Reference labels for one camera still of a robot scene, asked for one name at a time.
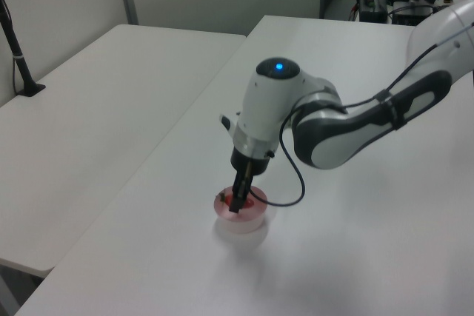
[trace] white desk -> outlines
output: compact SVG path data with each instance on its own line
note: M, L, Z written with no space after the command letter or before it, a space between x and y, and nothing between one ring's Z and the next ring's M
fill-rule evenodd
M4 105L0 264L47 275L243 40L118 26Z
M344 166L298 164L307 197L269 208L259 231L215 225L215 194L234 179L218 114L241 109L257 63L286 56L357 101L404 66L412 28L382 26L265 17L18 316L467 315L472 76ZM300 190L281 151L254 183L274 201Z

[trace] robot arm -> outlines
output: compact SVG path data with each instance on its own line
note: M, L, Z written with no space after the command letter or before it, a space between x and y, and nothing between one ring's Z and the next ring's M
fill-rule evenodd
M407 62L428 48L430 52L388 90L352 112L346 111L329 81L311 77L295 62L284 58L261 62L250 79L237 125L221 117L233 137L231 163L237 171L230 211L240 210L253 176L267 168L287 116L298 158L312 167L332 169L436 105L451 85L474 70L473 23L474 0L423 21L410 36Z

